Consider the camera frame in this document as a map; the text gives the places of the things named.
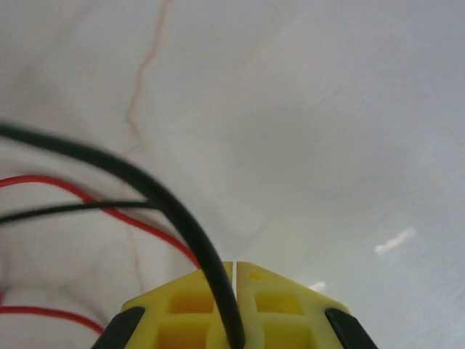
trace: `white floor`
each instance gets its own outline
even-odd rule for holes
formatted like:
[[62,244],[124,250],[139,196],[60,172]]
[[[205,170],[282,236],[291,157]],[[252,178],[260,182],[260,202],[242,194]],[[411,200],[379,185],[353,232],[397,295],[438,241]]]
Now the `white floor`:
[[[107,148],[188,206],[224,260],[345,303],[380,348],[465,340],[465,2],[3,0],[0,114]],[[0,143],[0,175],[133,196]],[[1,211],[74,200],[1,189]],[[105,323],[191,271],[103,213],[2,228],[5,304]],[[78,325],[0,316],[3,348],[89,348]]]

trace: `yellow plastic part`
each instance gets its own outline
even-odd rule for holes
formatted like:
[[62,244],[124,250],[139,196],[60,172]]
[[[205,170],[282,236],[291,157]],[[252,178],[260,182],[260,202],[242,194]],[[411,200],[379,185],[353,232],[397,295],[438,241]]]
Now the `yellow plastic part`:
[[[232,280],[233,264],[224,263]],[[257,265],[237,264],[245,349],[343,349],[325,316],[342,304]],[[128,301],[145,308],[125,349],[228,349],[225,330],[201,270]]]

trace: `white marble floor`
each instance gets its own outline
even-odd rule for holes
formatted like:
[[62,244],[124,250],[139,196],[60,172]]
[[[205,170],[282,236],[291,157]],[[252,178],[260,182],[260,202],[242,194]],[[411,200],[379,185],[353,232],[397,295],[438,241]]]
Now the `white marble floor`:
[[[0,114],[145,168],[224,260],[345,303],[380,348],[461,348],[464,15],[454,0],[3,0]],[[134,195],[1,141],[0,175],[31,172]],[[0,197],[2,211],[72,199],[45,185]],[[0,253],[5,304],[101,323],[192,270],[102,213],[2,228]],[[79,349],[95,339],[23,316],[0,316],[0,338]]]

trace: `red wire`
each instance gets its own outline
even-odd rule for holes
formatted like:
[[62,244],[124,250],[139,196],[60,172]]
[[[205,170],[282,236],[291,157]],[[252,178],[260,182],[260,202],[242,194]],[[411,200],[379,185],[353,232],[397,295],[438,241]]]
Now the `red wire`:
[[103,333],[104,328],[99,324],[93,322],[90,318],[85,316],[71,313],[70,311],[55,310],[49,308],[40,308],[40,307],[29,307],[29,306],[11,306],[4,305],[0,307],[0,314],[18,314],[18,315],[40,315],[48,316],[50,318],[61,318],[64,320],[69,320],[76,322],[77,324],[84,325],[88,327],[99,336]]
[[[83,191],[82,189],[80,189],[74,184],[71,184],[69,182],[66,182],[58,178],[43,176],[39,174],[27,174],[23,176],[5,178],[3,180],[0,180],[0,188],[7,187],[10,185],[23,184],[23,183],[45,183],[45,184],[53,185],[55,187],[62,188],[63,190],[66,190],[67,192],[72,193],[73,195],[79,197],[86,204],[88,204],[89,202],[97,201],[93,196],[86,193],[85,191]],[[186,256],[197,268],[200,267],[200,265],[197,262],[197,258],[195,258],[195,255],[192,253],[192,251],[190,251],[190,249],[187,246],[185,246],[181,241],[179,241],[174,236],[171,236],[167,232],[162,231],[158,228],[155,228],[152,225],[144,223],[140,220],[136,220],[135,218],[132,218],[128,216],[127,214],[124,214],[123,212],[118,211],[117,209],[103,209],[103,211],[111,216],[114,216],[115,218],[123,222],[126,222],[136,228],[144,230],[147,233],[160,238],[161,240],[166,241],[168,244],[172,245],[175,249],[178,249],[181,253],[183,253],[183,255]]]
[[[96,202],[97,200],[91,196],[90,194],[86,193],[79,187],[64,180],[50,177],[50,176],[43,176],[39,174],[28,174],[23,176],[16,176],[5,178],[0,180],[0,188],[7,187],[10,185],[16,184],[23,184],[23,183],[44,183],[48,185],[53,185],[58,188],[62,188],[69,193],[72,193],[74,196],[79,197],[84,203]],[[184,256],[186,256],[197,268],[199,268],[199,264],[195,255],[190,251],[190,249],[185,246],[181,241],[179,241],[174,236],[169,235],[167,232],[162,231],[152,225],[148,225],[140,220],[136,220],[124,214],[123,212],[118,211],[117,209],[102,209],[105,213],[114,216],[115,218],[126,222],[136,228],[146,231],[147,233],[154,235],[168,244],[172,245],[174,248],[178,249]],[[2,299],[2,293],[0,292],[0,304]],[[61,318],[69,321],[76,322],[78,324],[84,325],[93,331],[95,331],[98,335],[103,333],[103,327],[99,324],[93,322],[93,320],[81,316],[76,313],[71,313],[64,310],[55,310],[50,308],[40,308],[40,307],[30,307],[30,306],[0,306],[0,314],[28,314],[28,315],[38,315],[38,316],[48,316],[52,318]]]

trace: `black cable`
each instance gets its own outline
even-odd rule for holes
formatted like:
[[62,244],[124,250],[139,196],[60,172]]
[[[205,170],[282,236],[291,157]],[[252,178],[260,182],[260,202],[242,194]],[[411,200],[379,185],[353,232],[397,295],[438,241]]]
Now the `black cable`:
[[13,212],[0,216],[0,225],[13,223],[18,220],[28,220],[67,212],[86,211],[91,209],[153,209],[153,205],[146,201],[99,201],[88,204],[61,204],[56,206],[39,207],[25,211]]
[[246,341],[243,322],[226,270],[202,227],[162,184],[116,156],[60,137],[28,131],[6,122],[0,122],[0,137],[88,163],[118,177],[149,199],[165,214],[197,257],[217,303],[230,347],[243,348]]

